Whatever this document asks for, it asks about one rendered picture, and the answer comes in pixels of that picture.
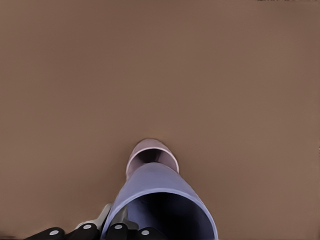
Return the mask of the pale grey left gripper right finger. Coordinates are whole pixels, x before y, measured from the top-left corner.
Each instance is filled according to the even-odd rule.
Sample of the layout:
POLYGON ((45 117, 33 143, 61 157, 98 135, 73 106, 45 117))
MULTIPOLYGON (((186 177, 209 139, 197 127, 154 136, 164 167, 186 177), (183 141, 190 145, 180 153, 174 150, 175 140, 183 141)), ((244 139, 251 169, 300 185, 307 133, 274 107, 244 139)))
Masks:
POLYGON ((129 210, 124 206, 112 219, 106 232, 106 240, 136 240, 139 225, 129 219, 129 210))

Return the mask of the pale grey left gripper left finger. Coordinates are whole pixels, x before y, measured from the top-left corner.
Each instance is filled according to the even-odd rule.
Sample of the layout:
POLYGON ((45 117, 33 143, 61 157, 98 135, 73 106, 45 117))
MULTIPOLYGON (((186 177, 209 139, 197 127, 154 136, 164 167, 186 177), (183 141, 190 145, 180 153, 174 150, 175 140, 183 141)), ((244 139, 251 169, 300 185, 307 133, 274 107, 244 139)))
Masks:
POLYGON ((112 203, 107 203, 97 218, 78 224, 65 235, 65 240, 99 240, 111 207, 112 203))

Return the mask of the purple cup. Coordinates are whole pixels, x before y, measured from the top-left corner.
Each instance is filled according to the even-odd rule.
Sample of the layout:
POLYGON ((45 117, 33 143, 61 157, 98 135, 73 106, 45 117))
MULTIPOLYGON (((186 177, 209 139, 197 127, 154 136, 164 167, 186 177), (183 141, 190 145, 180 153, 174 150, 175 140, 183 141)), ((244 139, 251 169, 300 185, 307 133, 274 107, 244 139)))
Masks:
POLYGON ((147 163, 128 178, 112 204, 101 240, 118 222, 116 217, 121 211, 139 230, 154 228, 168 240, 219 238, 212 215, 193 188, 161 163, 147 163))

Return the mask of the pink cup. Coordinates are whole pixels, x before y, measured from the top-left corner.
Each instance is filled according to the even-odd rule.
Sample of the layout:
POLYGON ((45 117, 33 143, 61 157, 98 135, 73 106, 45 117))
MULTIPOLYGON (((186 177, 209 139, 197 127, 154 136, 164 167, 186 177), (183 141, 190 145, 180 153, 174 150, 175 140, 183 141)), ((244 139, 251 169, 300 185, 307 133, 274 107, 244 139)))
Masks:
POLYGON ((160 163, 176 173, 180 172, 176 157, 163 142, 155 138, 145 138, 136 144, 129 156, 125 171, 126 180, 138 168, 149 163, 160 163))

